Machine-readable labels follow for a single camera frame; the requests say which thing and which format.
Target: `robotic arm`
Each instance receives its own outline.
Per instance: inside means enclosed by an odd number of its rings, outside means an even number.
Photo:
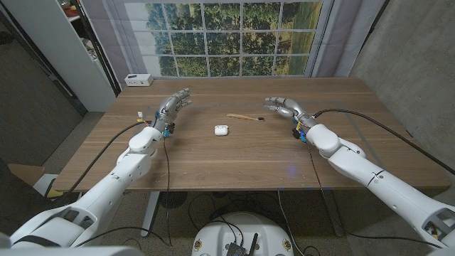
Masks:
[[[170,96],[161,103],[152,127],[145,127],[131,138],[128,149],[117,165],[80,200],[70,205],[44,211],[22,225],[11,237],[12,248],[77,247],[106,231],[125,189],[149,172],[156,156],[155,146],[173,132],[173,121],[191,103],[189,89]],[[84,245],[93,245],[93,240]]]
[[[306,138],[340,174],[364,185],[394,212],[404,218],[427,242],[455,247],[455,207],[436,201],[366,159],[359,146],[339,138],[317,124],[291,99],[268,97],[265,105],[309,128]]]

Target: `tabletop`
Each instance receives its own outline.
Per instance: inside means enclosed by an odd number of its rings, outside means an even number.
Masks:
[[[193,104],[178,113],[175,132],[166,139],[170,191],[319,188],[306,144],[292,136],[295,124],[263,108],[264,98],[271,96],[296,100],[309,114],[327,108],[361,112],[417,143],[358,78],[155,80],[150,87],[124,88],[55,180],[54,189],[68,190],[105,144],[137,121],[138,111],[153,119],[166,97],[186,87],[191,90]],[[233,119],[227,114],[264,117],[265,121]],[[361,117],[327,112],[316,121],[340,138],[356,143],[370,161],[414,187],[451,185],[440,166]],[[219,124],[229,126],[227,136],[214,135],[214,127]],[[76,191],[89,190],[107,175],[139,129],[130,129],[118,137]],[[335,171],[314,146],[310,145],[310,149],[324,188],[362,187]],[[166,190],[168,167],[163,143],[158,150],[150,172],[129,190]]]

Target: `white robot body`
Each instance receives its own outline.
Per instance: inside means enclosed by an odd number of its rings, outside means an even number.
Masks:
[[[294,255],[289,236],[280,226],[270,219],[255,213],[246,212],[228,213],[223,217],[227,223],[232,223],[242,231],[244,254],[237,253],[237,255],[251,255],[251,248],[255,248],[252,254],[254,256]],[[196,235],[191,253],[192,256],[228,255],[231,243],[234,243],[234,234],[232,234],[232,230],[228,224],[223,223],[222,218],[215,220],[222,222],[211,222]],[[242,236],[239,230],[232,225],[230,227],[234,230],[237,245],[240,245]],[[252,247],[255,233],[258,236],[255,246]]]

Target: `window pane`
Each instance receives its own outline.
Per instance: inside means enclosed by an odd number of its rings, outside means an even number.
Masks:
[[[172,54],[167,33],[134,32],[134,36],[142,54]]]
[[[230,55],[240,52],[240,33],[207,33],[210,55]]]
[[[243,57],[242,75],[272,75],[273,57]]]
[[[237,76],[240,74],[239,57],[212,57],[209,58],[210,76]]]
[[[315,29],[322,2],[285,3],[281,29]]]
[[[243,4],[243,29],[277,29],[280,3]]]
[[[173,51],[175,54],[205,55],[203,33],[171,33]]]
[[[148,29],[166,29],[166,22],[164,20],[161,4],[145,4],[145,9],[149,14],[149,21],[146,23]]]
[[[181,77],[207,76],[205,57],[177,57],[178,72]]]
[[[276,33],[243,33],[244,54],[273,54]]]
[[[205,28],[240,30],[240,4],[204,4]]]
[[[281,32],[278,53],[309,53],[313,38],[314,32]]]
[[[202,29],[200,4],[164,4],[169,28],[175,30]]]
[[[176,63],[173,57],[143,56],[147,72],[153,76],[177,76]]]
[[[303,75],[308,56],[277,56],[274,75]]]

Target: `gray wall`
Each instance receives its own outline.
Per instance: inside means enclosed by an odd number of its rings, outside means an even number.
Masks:
[[[391,1],[350,76],[455,169],[455,1]]]

